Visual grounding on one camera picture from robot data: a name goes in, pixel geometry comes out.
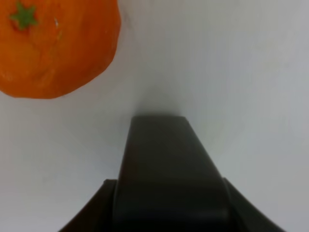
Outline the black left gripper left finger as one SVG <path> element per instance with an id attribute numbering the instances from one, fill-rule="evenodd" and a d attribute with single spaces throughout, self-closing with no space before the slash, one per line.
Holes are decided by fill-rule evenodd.
<path id="1" fill-rule="evenodd" d="M 116 183 L 116 180 L 105 180 L 85 207 L 61 231 L 111 232 L 112 205 Z"/>

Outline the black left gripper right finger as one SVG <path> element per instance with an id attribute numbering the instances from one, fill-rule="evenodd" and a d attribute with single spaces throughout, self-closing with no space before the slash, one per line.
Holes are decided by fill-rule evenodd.
<path id="1" fill-rule="evenodd" d="M 251 204 L 226 178 L 223 180 L 229 193 L 235 232 L 284 232 Z"/>

